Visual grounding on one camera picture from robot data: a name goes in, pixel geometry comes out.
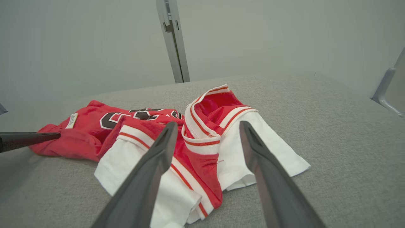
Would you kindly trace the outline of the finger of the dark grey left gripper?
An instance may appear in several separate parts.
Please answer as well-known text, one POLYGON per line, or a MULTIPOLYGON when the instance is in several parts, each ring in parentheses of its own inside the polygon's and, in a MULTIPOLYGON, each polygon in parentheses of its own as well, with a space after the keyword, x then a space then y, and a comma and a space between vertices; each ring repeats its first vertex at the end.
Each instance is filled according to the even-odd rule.
POLYGON ((60 133, 0 132, 0 153, 60 138, 60 133))

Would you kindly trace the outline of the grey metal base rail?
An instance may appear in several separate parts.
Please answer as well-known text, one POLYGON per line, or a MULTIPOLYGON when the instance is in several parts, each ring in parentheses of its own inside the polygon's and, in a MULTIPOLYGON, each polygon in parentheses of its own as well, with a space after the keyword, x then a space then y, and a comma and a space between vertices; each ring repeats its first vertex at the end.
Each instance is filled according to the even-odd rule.
POLYGON ((392 79, 394 78, 394 75, 397 71, 397 67, 400 64, 400 61, 402 60, 403 56, 405 56, 405 47, 402 49, 394 67, 391 67, 387 69, 385 72, 380 84, 378 85, 373 97, 371 100, 375 101, 379 105, 385 107, 386 109, 393 111, 395 114, 397 114, 400 118, 405 118, 405 113, 399 111, 397 108, 395 108, 388 100, 386 99, 386 92, 389 88, 389 85, 392 82, 392 79))

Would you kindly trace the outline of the red jersey top white sleeves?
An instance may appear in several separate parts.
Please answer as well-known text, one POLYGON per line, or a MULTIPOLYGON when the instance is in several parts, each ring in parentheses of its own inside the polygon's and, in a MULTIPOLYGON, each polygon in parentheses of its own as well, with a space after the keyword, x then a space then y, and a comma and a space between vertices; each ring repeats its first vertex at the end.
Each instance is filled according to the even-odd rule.
POLYGON ((170 122, 178 136, 169 169, 162 175, 151 228, 183 228, 204 220, 222 204, 223 191, 256 183, 245 164, 239 123, 248 121, 290 177, 310 164, 224 84, 187 105, 184 115, 168 108, 125 110, 93 100, 59 125, 40 133, 60 138, 30 146, 38 155, 88 159, 95 177, 114 195, 170 122))

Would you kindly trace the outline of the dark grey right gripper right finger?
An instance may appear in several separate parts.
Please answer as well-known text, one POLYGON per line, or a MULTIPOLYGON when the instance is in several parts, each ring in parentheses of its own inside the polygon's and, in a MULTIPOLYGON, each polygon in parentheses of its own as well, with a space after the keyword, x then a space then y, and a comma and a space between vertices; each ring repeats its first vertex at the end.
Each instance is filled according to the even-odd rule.
POLYGON ((239 134, 246 166, 255 175, 267 228, 326 228, 248 121, 240 122, 239 134))

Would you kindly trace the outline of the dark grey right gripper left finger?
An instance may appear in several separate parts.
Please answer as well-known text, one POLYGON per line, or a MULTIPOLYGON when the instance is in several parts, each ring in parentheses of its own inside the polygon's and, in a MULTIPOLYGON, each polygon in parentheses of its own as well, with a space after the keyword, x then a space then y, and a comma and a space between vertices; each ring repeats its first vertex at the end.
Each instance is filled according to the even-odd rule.
POLYGON ((161 176, 171 167, 178 125, 170 122, 136 164, 92 228, 149 228, 161 176))

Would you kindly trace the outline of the grey metal partition post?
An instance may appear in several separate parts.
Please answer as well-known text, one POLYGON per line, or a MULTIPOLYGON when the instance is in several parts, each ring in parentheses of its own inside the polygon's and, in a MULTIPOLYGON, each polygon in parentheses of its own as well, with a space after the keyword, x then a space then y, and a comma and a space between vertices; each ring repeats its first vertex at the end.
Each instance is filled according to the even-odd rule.
POLYGON ((155 0, 175 83, 190 82, 177 0, 155 0))

